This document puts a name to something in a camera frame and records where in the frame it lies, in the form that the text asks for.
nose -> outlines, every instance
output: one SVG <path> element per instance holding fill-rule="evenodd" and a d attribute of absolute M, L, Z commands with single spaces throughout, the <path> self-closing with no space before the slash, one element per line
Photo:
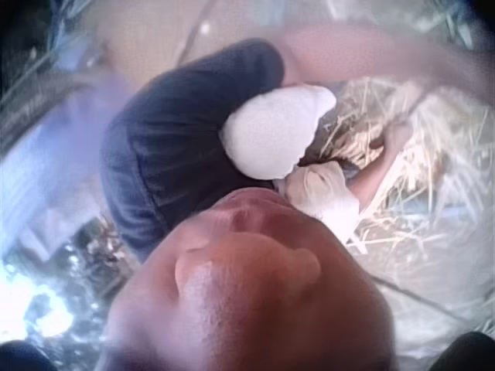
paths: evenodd
<path fill-rule="evenodd" d="M 290 250 L 256 233 L 228 233 L 200 250 L 185 252 L 176 265 L 181 301 L 201 296 L 244 306 L 273 298 L 294 300 L 312 290 L 320 275 L 319 261 L 309 250 Z"/>

white cloth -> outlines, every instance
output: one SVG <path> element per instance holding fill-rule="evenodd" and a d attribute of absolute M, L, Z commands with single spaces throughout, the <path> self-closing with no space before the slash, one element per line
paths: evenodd
<path fill-rule="evenodd" d="M 330 90 L 311 85 L 258 95 L 225 123 L 220 135 L 225 151 L 253 179 L 283 179 L 304 156 L 319 119 L 335 104 Z"/>
<path fill-rule="evenodd" d="M 321 220 L 341 243 L 349 240 L 359 219 L 359 200 L 346 187 L 337 162 L 297 168 L 274 184 L 296 209 Z"/>

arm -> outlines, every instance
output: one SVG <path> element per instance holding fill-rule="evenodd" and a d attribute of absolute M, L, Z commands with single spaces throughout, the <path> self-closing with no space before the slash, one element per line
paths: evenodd
<path fill-rule="evenodd" d="M 366 209 L 373 201 L 388 170 L 411 138 L 412 127 L 408 124 L 390 124 L 385 128 L 383 136 L 383 151 L 347 184 L 347 188 L 359 200 L 360 211 Z"/>
<path fill-rule="evenodd" d="M 365 76 L 428 77 L 493 103 L 493 56 L 396 36 L 376 26 L 339 24 L 287 32 L 275 42 L 284 84 Z"/>

hand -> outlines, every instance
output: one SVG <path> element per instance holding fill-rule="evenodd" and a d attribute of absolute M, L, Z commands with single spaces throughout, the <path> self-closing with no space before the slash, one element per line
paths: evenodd
<path fill-rule="evenodd" d="M 389 124 L 380 136 L 370 143 L 370 148 L 384 147 L 390 155 L 396 156 L 411 139 L 413 128 L 408 122 Z"/>

hay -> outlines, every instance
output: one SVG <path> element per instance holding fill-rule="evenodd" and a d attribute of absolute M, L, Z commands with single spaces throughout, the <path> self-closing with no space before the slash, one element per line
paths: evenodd
<path fill-rule="evenodd" d="M 410 240 L 426 257 L 423 243 L 435 234 L 439 219 L 457 218 L 476 228 L 491 205 L 486 200 L 492 187 L 493 112 L 458 90 L 443 87 L 425 94 L 426 89 L 418 81 L 349 82 L 336 107 L 336 122 L 326 125 L 329 136 L 320 158 L 345 158 L 360 168 L 380 154 L 370 143 L 385 125 L 408 115 L 415 129 L 348 244 L 361 254 L 369 244 L 395 248 Z M 394 219 L 390 236 L 367 240 L 375 229 L 383 229 L 387 218 Z M 397 227 L 397 220 L 405 230 Z"/>

